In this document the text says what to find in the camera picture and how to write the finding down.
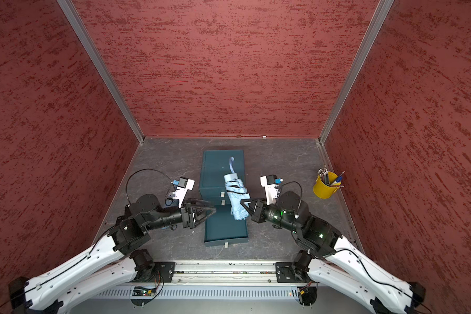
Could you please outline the blue umbrella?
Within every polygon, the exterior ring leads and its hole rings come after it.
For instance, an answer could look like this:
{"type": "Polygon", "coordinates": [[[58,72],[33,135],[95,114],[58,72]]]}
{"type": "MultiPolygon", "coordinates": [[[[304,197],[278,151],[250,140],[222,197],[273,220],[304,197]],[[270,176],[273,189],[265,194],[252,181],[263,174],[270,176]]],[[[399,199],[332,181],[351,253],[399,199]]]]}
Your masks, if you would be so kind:
{"type": "Polygon", "coordinates": [[[230,173],[224,175],[225,188],[231,203],[231,215],[237,221],[245,220],[249,214],[241,204],[242,200],[250,198],[249,193],[243,183],[238,177],[234,169],[234,157],[229,159],[230,173]]]}

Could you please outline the teal drawer cabinet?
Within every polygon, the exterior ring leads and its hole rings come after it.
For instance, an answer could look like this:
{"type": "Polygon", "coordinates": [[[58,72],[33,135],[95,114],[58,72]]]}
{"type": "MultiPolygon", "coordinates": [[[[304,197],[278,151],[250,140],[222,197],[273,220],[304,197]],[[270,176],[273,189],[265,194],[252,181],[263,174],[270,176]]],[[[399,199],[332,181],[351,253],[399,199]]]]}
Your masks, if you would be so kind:
{"type": "Polygon", "coordinates": [[[226,192],[225,175],[236,173],[245,180],[245,160],[242,150],[207,150],[204,152],[200,195],[216,207],[216,213],[205,221],[204,244],[207,247],[247,243],[249,233],[244,220],[231,214],[231,203],[226,192]]]}

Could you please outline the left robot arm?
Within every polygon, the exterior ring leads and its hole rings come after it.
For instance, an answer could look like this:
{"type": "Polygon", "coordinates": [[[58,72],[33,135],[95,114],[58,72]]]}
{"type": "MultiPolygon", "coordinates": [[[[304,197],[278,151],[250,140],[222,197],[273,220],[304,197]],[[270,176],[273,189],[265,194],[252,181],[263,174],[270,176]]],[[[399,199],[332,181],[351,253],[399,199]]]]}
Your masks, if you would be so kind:
{"type": "Polygon", "coordinates": [[[127,205],[124,215],[91,247],[40,276],[11,281],[12,312],[63,313],[122,283],[160,283],[162,274],[149,252],[142,249],[150,240],[149,232],[173,225],[194,229],[215,212],[208,201],[188,199],[184,205],[164,208],[154,194],[143,195],[127,205]]]}

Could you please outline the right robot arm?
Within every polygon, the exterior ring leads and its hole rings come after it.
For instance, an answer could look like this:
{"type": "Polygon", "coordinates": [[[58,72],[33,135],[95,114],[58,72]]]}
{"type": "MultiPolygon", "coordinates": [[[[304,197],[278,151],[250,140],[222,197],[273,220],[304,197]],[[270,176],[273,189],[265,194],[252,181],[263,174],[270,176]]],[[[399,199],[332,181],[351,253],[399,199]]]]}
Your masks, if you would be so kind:
{"type": "Polygon", "coordinates": [[[423,305],[424,286],[399,279],[370,260],[338,229],[311,214],[297,193],[287,191],[273,203],[250,198],[240,204],[252,221],[291,232],[301,248],[293,265],[297,280],[327,285],[371,313],[417,313],[423,305]]]}

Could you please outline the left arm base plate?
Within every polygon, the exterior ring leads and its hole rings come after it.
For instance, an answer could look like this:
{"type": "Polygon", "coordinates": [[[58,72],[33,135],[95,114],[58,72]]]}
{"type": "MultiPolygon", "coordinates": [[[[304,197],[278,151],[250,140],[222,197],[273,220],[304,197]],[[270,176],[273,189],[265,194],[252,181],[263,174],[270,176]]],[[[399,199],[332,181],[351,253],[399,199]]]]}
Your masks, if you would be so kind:
{"type": "Polygon", "coordinates": [[[145,283],[158,281],[161,283],[171,283],[175,273],[175,267],[175,262],[155,262],[152,268],[142,273],[140,281],[145,283]]]}

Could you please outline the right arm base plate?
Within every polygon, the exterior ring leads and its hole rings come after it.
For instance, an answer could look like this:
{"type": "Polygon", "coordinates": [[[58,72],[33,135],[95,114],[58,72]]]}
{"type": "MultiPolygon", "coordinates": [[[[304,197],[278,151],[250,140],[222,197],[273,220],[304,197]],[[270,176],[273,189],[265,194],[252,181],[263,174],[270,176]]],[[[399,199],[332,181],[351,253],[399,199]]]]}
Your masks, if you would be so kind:
{"type": "Polygon", "coordinates": [[[276,262],[276,277],[278,283],[308,283],[310,278],[306,268],[295,262],[276,262]]]}

